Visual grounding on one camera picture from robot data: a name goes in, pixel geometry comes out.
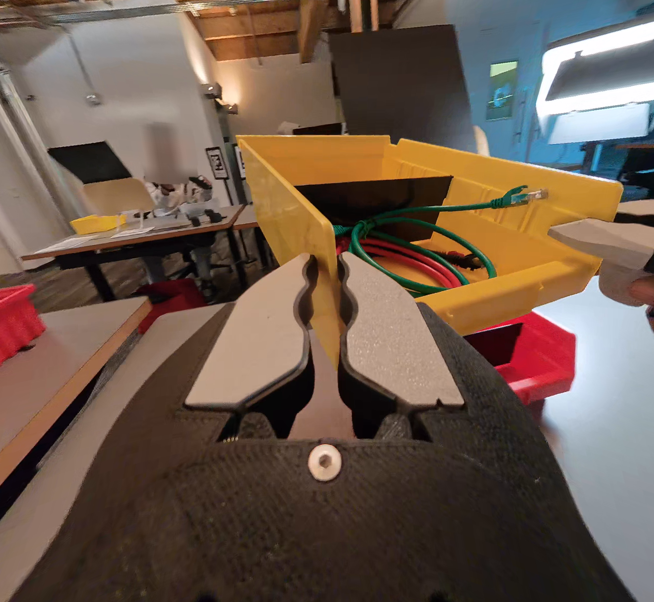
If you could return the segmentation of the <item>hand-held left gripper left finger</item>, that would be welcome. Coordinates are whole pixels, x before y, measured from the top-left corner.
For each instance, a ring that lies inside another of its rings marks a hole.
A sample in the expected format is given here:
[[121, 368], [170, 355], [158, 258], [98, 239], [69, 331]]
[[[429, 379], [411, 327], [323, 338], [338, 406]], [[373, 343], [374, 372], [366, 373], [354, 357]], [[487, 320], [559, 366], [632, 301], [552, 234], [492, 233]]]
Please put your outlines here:
[[242, 411], [307, 368], [317, 260], [301, 253], [236, 301], [184, 404]]

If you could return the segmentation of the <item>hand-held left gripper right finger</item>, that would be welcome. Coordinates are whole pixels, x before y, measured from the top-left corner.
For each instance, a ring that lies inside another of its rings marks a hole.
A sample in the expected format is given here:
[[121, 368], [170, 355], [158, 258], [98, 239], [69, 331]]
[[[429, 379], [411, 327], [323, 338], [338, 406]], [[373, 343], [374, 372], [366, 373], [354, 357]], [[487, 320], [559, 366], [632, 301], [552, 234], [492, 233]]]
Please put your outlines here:
[[348, 376], [403, 412], [460, 409], [464, 398], [413, 297], [349, 252], [339, 256], [341, 362]]

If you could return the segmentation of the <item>red plastic bin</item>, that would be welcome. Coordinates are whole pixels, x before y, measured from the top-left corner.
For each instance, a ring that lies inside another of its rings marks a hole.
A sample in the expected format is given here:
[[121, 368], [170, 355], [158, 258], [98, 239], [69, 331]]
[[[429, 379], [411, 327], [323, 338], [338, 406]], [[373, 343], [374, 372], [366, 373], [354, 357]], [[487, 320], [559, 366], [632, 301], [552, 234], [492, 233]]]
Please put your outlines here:
[[522, 322], [511, 363], [495, 368], [528, 406], [570, 390], [576, 374], [576, 336], [537, 312], [496, 326]]

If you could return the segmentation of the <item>yellow plastic bin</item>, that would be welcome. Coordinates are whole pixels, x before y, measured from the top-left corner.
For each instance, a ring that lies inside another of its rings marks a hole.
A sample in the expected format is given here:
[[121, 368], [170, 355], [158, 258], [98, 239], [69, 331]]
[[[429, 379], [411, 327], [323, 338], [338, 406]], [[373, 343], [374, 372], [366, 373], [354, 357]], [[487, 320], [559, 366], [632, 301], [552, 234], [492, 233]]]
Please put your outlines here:
[[445, 214], [440, 227], [479, 248], [497, 278], [419, 299], [461, 335], [513, 320], [584, 290], [600, 260], [552, 239], [550, 227], [585, 218], [612, 221], [623, 195], [614, 180], [486, 157], [388, 136], [237, 138], [258, 225], [280, 265], [307, 252], [318, 263], [313, 330], [337, 367], [341, 285], [331, 222], [299, 186], [448, 177], [445, 205], [485, 203], [520, 185], [547, 198], [504, 210]]

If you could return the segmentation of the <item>person's right hand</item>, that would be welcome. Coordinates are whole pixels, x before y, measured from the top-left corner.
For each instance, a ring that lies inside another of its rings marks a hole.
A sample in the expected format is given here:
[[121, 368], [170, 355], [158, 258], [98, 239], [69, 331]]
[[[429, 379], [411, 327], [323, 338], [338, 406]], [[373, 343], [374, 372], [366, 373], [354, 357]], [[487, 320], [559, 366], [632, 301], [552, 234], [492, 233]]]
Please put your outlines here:
[[654, 286], [653, 275], [634, 280], [628, 287], [629, 295], [640, 304], [647, 306], [647, 317], [653, 329]]

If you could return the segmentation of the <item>dark red crate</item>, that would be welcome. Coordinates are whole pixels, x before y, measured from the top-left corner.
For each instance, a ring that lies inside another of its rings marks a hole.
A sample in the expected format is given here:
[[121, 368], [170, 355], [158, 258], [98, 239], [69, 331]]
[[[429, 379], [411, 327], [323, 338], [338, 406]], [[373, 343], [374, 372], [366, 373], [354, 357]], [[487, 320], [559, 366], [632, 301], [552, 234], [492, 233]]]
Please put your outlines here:
[[138, 288], [132, 297], [147, 297], [152, 309], [139, 324], [138, 332], [144, 335], [161, 316], [207, 306], [205, 297], [190, 278], [166, 280]]

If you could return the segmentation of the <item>studio softbox light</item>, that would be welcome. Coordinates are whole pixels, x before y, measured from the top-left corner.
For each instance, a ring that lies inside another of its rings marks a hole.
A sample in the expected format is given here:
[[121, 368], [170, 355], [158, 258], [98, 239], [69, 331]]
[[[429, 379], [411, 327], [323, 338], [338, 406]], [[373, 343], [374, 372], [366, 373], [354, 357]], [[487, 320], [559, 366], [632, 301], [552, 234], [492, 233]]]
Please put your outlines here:
[[535, 113], [550, 145], [647, 137], [653, 130], [653, 14], [549, 44]]

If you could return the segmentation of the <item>wooden work desk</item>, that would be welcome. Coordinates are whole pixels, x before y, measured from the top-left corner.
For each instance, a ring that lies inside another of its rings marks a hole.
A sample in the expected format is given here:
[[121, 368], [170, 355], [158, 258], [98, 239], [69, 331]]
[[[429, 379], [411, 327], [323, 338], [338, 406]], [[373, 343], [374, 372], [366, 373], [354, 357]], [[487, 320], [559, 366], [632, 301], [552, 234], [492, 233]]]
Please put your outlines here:
[[216, 236], [224, 233], [230, 247], [232, 266], [237, 273], [241, 290], [248, 287], [245, 261], [241, 257], [236, 230], [239, 217], [253, 211], [247, 205], [220, 207], [213, 215], [221, 219], [213, 222], [209, 216], [201, 216], [196, 222], [180, 215], [177, 218], [160, 217], [128, 223], [118, 232], [68, 237], [36, 252], [21, 256], [23, 263], [53, 259], [61, 270], [82, 268], [89, 276], [100, 300], [111, 302], [116, 296], [101, 266], [123, 262], [144, 256], [162, 256], [188, 253], [192, 248], [209, 246]]

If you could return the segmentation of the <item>grey work table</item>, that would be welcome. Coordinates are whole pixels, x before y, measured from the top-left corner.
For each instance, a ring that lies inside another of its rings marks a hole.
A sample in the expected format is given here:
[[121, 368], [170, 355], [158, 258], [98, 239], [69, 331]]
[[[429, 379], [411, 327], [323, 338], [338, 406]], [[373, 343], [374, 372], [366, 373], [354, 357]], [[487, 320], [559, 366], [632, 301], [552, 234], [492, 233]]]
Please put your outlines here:
[[132, 297], [43, 315], [34, 347], [1, 366], [1, 482], [101, 372], [151, 311]]

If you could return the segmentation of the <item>small yellow bin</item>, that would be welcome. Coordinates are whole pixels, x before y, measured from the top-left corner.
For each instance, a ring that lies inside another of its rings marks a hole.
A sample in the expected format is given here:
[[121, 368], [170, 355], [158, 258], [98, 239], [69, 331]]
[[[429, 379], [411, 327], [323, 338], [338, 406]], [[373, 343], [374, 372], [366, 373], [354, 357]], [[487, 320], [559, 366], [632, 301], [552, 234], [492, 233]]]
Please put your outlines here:
[[126, 222], [126, 214], [91, 214], [82, 218], [71, 220], [69, 224], [77, 236], [90, 238], [92, 235], [100, 235], [107, 232], [117, 232], [122, 226], [126, 224]]

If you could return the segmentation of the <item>red ribbed tray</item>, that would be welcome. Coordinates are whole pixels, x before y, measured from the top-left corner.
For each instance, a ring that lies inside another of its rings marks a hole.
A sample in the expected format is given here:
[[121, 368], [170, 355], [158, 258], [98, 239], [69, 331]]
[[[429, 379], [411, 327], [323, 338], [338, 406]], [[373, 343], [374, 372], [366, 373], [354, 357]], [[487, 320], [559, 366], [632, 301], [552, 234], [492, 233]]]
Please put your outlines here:
[[30, 298], [35, 290], [34, 284], [1, 288], [1, 363], [46, 330]]

